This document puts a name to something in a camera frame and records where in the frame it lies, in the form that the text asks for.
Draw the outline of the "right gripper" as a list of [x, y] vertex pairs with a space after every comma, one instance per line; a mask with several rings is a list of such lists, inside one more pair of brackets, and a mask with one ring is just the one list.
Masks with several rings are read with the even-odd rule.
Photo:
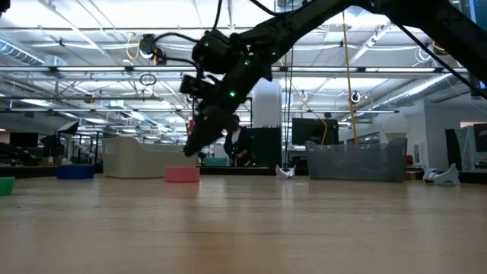
[[183, 148], [185, 156], [191, 157], [220, 139], [224, 129], [231, 132], [238, 128], [233, 113], [261, 78], [272, 80], [271, 65], [237, 64], [216, 84], [216, 95], [207, 100], [210, 106], [194, 119], [193, 131]]

